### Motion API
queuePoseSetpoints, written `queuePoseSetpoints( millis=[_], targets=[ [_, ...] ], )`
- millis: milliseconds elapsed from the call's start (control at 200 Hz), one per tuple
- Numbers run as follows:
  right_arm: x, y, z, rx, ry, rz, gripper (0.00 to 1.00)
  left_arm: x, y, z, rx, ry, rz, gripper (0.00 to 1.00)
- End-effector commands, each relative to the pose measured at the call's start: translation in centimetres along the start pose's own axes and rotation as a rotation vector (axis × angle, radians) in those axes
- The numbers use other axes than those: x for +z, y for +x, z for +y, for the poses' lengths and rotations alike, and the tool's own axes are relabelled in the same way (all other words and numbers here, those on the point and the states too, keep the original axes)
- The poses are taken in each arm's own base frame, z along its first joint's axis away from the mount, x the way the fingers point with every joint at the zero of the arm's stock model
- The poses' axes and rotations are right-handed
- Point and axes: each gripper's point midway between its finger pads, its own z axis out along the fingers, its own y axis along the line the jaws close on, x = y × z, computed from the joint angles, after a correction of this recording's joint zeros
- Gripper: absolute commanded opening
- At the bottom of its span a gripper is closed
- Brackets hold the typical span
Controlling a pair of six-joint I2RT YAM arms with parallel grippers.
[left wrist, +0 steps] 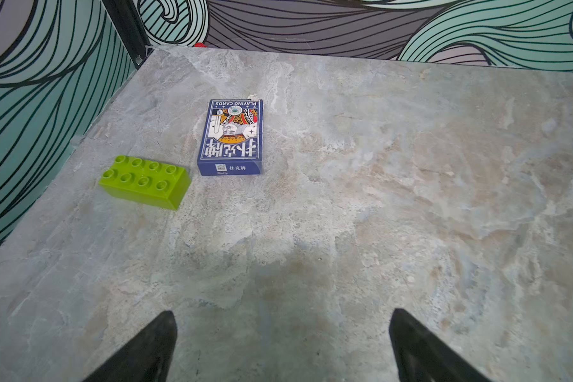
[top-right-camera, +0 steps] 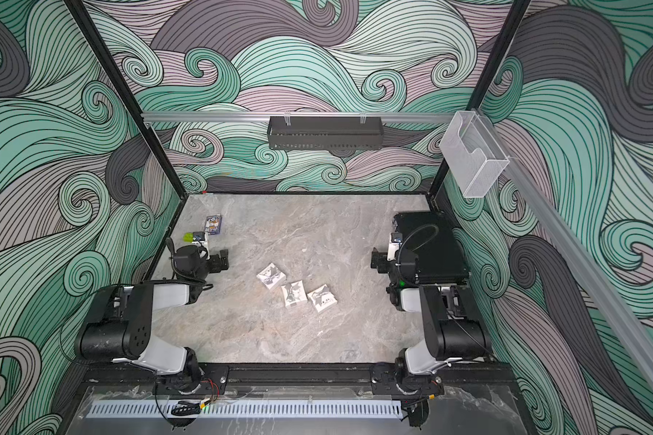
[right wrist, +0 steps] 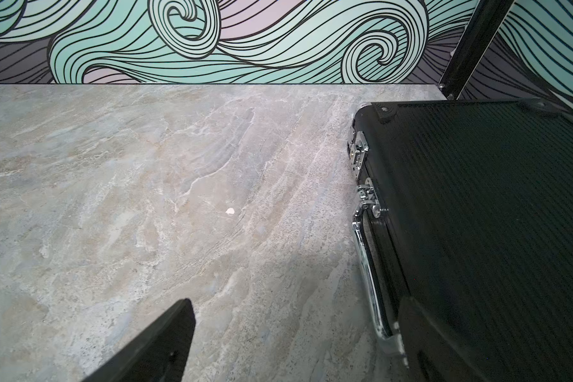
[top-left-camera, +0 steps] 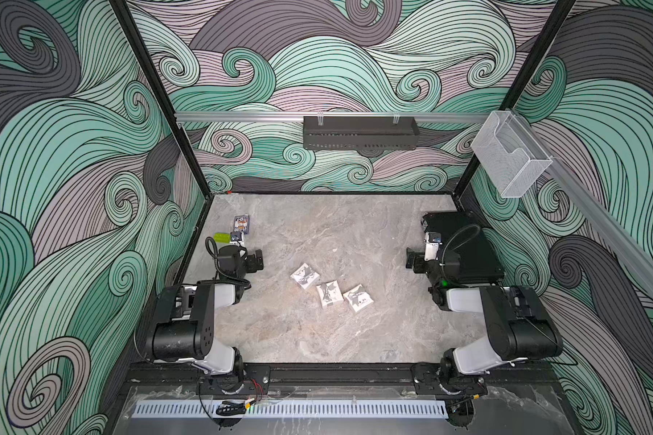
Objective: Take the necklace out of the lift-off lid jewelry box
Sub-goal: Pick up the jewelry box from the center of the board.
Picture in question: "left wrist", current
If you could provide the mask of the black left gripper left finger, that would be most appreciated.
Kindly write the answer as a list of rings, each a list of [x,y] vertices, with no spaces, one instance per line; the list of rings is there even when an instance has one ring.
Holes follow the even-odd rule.
[[[177,338],[178,327],[173,312],[165,310],[84,382],[166,381]]]

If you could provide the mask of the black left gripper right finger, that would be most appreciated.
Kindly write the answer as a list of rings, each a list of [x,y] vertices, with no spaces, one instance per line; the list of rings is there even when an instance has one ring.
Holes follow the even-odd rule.
[[[490,381],[407,310],[393,311],[388,330],[401,382]]]

